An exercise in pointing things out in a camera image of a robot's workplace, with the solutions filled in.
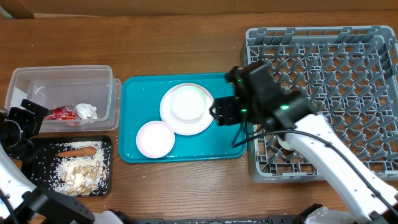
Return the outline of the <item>red snack wrapper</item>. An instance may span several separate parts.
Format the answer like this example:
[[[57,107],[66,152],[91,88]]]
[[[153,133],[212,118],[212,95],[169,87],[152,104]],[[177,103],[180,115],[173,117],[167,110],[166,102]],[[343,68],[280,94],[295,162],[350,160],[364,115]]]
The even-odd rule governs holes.
[[[61,106],[55,108],[44,119],[47,120],[74,120],[78,119],[78,114],[73,106]]]

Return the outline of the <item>small white plate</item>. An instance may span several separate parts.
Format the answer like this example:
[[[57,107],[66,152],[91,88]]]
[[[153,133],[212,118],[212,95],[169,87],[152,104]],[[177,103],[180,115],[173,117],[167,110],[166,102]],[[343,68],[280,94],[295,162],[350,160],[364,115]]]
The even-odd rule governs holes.
[[[191,85],[181,86],[172,94],[170,109],[182,120],[191,121],[202,116],[206,106],[204,92]]]

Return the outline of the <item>large white plate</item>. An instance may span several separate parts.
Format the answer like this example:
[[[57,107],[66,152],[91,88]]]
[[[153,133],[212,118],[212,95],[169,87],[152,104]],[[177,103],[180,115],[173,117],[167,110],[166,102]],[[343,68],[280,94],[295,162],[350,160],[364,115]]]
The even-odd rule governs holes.
[[[170,109],[170,102],[174,91],[181,86],[187,86],[187,85],[199,88],[202,92],[204,92],[206,98],[206,106],[202,116],[191,121],[177,118]],[[169,89],[163,96],[160,102],[160,117],[162,121],[167,123],[176,134],[184,136],[199,134],[205,129],[207,129],[210,126],[210,124],[213,122],[213,118],[209,114],[209,108],[213,104],[213,102],[214,99],[212,95],[204,87],[194,83],[179,84]]]

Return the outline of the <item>white cup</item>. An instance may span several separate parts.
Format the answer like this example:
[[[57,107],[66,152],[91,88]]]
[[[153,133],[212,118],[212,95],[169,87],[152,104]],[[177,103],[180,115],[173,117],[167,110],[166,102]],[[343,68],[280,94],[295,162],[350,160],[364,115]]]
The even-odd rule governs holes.
[[[294,148],[290,145],[290,143],[288,141],[284,141],[280,137],[277,137],[277,140],[278,140],[279,145],[283,149],[288,150],[288,151],[293,151],[294,150]]]

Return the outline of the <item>aluminium foil ball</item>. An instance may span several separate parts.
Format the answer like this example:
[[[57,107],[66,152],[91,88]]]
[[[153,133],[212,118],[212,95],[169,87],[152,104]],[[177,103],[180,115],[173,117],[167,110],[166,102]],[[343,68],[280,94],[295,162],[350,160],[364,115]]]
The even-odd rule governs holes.
[[[98,119],[97,107],[91,104],[80,103],[75,106],[75,111],[80,119]]]

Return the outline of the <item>orange carrot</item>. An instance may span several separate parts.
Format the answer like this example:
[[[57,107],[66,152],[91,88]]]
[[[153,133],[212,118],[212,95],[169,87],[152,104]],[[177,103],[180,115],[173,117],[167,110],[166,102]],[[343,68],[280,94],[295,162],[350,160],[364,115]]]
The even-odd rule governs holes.
[[[74,149],[71,151],[59,152],[57,154],[58,157],[84,157],[84,156],[92,156],[96,153],[96,149],[94,147],[83,147],[79,149]]]

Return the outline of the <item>pink bowl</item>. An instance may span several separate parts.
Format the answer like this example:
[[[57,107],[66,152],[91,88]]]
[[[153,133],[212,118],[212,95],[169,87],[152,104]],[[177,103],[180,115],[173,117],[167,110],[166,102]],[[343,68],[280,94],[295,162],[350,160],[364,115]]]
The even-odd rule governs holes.
[[[174,147],[175,133],[163,121],[150,121],[137,132],[136,146],[139,152],[150,158],[166,156]]]

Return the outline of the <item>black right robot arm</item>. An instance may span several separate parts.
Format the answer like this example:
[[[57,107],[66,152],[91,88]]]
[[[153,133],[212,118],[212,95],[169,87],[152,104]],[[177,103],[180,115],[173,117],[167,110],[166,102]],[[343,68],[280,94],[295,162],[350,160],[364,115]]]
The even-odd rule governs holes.
[[[243,128],[252,123],[265,130],[232,146],[277,135],[283,148],[298,151],[314,165],[349,209],[339,212],[315,204],[294,223],[397,223],[397,190],[365,167],[301,92],[285,94],[262,60],[234,67],[224,78],[234,95],[216,98],[211,105],[217,124]]]

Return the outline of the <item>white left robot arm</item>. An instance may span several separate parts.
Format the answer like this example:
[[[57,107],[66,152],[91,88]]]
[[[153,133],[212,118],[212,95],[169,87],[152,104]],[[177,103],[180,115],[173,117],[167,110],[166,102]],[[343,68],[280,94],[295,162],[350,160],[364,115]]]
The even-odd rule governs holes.
[[[29,223],[38,214],[44,223],[122,223],[116,212],[93,213],[74,197],[36,186],[10,159],[32,161],[38,149],[30,138],[49,114],[29,100],[1,111],[1,223]]]

